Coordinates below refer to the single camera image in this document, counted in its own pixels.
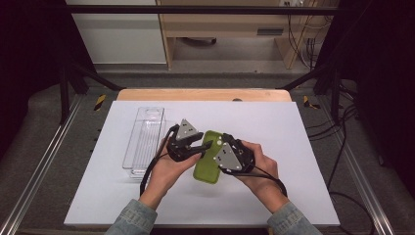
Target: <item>aluminum rail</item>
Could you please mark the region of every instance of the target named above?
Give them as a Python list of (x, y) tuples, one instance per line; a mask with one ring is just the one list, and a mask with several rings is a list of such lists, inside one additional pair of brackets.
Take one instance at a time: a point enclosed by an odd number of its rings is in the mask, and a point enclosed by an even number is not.
[(61, 143), (64, 140), (74, 117), (76, 116), (82, 100), (82, 95), (75, 95), (67, 121), (58, 127), (55, 136), (43, 154), (39, 165), (28, 181), (19, 200), (16, 202), (15, 207), (0, 227), (1, 235), (13, 235), (18, 231), (19, 225), (21, 224), (23, 217), (30, 206), (30, 203), (36, 195), (36, 192), (39, 189), (42, 180), (45, 177), (50, 164), (52, 163), (52, 160), (54, 160), (59, 148), (61, 147)]
[(358, 14), (358, 9), (338, 7), (258, 7), (258, 6), (148, 6), (148, 5), (45, 5), (46, 10), (74, 14), (213, 14), (213, 15), (303, 15), (338, 16)]

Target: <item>white tabletop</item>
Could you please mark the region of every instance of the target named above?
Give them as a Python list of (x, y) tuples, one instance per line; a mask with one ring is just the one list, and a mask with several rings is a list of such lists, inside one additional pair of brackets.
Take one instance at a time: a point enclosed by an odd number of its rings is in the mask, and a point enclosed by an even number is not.
[[(164, 107), (171, 125), (186, 118), (201, 132), (226, 132), (260, 143), (264, 154), (278, 162), (290, 200), (310, 222), (340, 224), (296, 103), (114, 101), (66, 225), (109, 226), (131, 199), (138, 199), (139, 182), (129, 178), (122, 161), (140, 107)], [(156, 226), (266, 226), (271, 214), (239, 180), (221, 173), (211, 185), (195, 180), (192, 174), (190, 168), (163, 198)]]

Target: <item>green phone case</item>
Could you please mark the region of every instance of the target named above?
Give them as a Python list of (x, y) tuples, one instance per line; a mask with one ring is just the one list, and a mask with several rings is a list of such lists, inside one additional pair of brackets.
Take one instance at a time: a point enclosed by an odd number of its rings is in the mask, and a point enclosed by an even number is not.
[(222, 133), (208, 130), (205, 133), (203, 143), (212, 140), (211, 147), (206, 151), (203, 158), (199, 159), (196, 163), (195, 170), (193, 171), (193, 177), (197, 180), (203, 181), (209, 184), (215, 184), (219, 179), (220, 169), (217, 166), (216, 161), (213, 159), (219, 150), (222, 148)]

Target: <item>denim sleeve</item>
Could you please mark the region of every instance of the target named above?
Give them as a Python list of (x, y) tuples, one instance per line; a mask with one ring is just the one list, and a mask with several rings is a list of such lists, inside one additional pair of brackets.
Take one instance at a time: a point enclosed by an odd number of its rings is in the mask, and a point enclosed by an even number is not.
[(154, 210), (137, 200), (131, 200), (106, 235), (150, 234), (156, 218), (157, 213)]
[(268, 219), (274, 234), (321, 234), (291, 202)]

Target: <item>clear plastic container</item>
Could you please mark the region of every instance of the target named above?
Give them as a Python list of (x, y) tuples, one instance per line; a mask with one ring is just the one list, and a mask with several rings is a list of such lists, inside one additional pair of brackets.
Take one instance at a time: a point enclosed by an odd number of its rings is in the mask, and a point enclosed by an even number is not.
[(141, 180), (165, 133), (164, 108), (138, 109), (122, 167), (131, 178)]

